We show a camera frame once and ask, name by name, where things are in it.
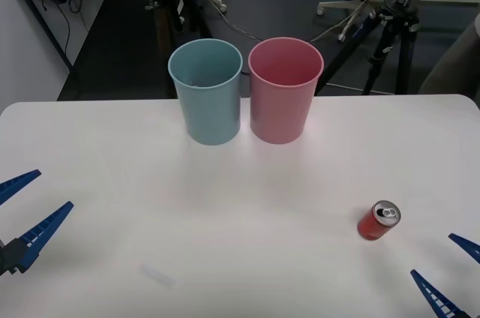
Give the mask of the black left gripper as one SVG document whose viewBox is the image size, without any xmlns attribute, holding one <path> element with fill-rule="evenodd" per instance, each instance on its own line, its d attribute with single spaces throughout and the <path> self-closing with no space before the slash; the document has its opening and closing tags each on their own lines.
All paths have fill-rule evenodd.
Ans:
<svg viewBox="0 0 480 318">
<path fill-rule="evenodd" d="M 2 182 L 0 184 L 0 205 L 3 205 L 40 175 L 41 172 L 35 169 Z M 0 243 L 0 275 L 5 272 L 25 273 L 39 257 L 41 250 L 73 207 L 74 204 L 68 201 L 20 237 L 14 238 L 6 245 Z"/>
</svg>

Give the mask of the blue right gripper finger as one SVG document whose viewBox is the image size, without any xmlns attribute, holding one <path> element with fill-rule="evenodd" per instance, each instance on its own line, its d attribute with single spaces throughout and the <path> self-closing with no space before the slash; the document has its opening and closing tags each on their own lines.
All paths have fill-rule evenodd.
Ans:
<svg viewBox="0 0 480 318">
<path fill-rule="evenodd" d="M 480 263 L 480 246 L 478 244 L 454 233 L 449 234 L 448 237 L 468 253 L 477 263 Z"/>
<path fill-rule="evenodd" d="M 450 301 L 415 269 L 410 272 L 412 279 L 438 318 L 470 318 L 470 315 Z"/>
</svg>

